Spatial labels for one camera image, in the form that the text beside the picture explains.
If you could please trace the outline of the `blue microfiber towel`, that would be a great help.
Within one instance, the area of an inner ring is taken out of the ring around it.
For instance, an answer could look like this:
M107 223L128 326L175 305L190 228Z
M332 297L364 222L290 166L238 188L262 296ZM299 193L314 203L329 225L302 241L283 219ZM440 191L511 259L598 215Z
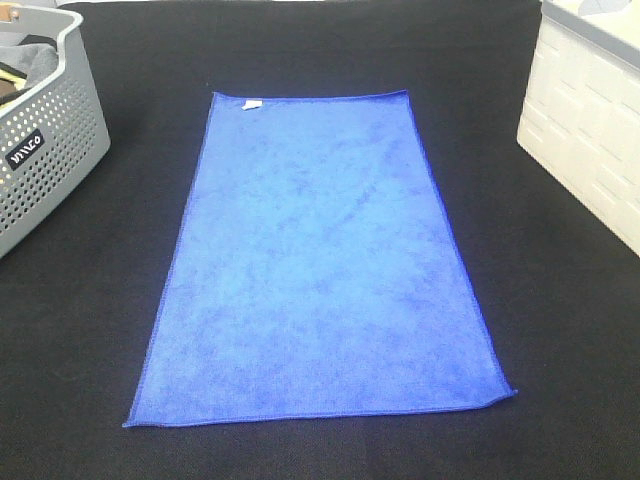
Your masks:
M216 93L127 425L513 395L408 94Z

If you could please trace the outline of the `black table cloth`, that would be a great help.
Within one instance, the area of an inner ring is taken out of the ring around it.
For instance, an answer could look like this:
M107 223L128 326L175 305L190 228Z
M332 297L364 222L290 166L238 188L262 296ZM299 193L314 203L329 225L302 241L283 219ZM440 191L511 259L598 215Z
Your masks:
M516 141L535 1L76 3L109 153L1 262L5 479L635 479L639 259ZM516 395L133 428L212 95L407 90Z

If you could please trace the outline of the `white plastic storage crate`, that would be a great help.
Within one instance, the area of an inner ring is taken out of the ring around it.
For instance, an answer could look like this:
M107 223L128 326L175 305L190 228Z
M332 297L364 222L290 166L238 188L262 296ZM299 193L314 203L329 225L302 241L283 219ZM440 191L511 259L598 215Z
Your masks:
M517 142L639 250L638 2L542 2Z

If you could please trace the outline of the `grey perforated laundry basket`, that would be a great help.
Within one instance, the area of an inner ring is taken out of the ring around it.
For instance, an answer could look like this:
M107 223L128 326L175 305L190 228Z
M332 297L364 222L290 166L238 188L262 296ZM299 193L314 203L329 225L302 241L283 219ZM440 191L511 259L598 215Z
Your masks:
M36 228L107 153L110 137L85 51L81 14L8 5L6 32L55 41L56 70L1 111L1 252Z

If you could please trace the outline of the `grey towel in basket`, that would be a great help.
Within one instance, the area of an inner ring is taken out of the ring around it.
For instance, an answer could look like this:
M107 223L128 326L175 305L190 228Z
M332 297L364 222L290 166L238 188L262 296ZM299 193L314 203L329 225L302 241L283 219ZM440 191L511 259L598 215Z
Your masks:
M1 77L18 79L24 89L46 79L58 63L57 51L45 43L1 47Z

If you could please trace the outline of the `yellow and brown cloths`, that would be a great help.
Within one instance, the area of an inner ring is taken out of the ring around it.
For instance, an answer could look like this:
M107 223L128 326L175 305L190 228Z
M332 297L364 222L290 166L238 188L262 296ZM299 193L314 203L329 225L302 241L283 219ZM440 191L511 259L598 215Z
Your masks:
M27 75L6 63L1 63L0 106L6 108L26 91Z

